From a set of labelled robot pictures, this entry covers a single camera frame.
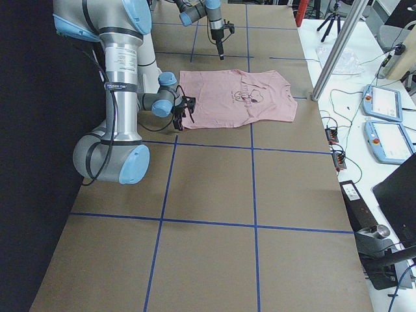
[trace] pink cloth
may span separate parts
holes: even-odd
[[[276,71],[246,73],[241,70],[181,71],[180,84],[196,98],[189,129],[240,127],[258,120],[292,122],[297,102],[291,85]]]

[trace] white label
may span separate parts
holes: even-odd
[[[386,158],[407,159],[411,156],[410,150],[398,125],[391,123],[374,123],[380,144]]]
[[[350,201],[360,199],[357,191],[355,190],[355,188],[352,184],[344,184],[343,188],[344,188],[344,191],[345,191],[346,195],[350,199]]]
[[[108,72],[137,75],[137,52],[124,47],[108,47],[105,49],[105,67]]]
[[[396,94],[394,91],[373,88],[372,111],[390,117],[397,117]]]

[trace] graphic print on shirt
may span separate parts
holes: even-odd
[[[250,101],[252,103],[260,103],[264,100],[260,91],[253,89],[251,93],[237,91],[234,93],[234,99],[240,102]]]

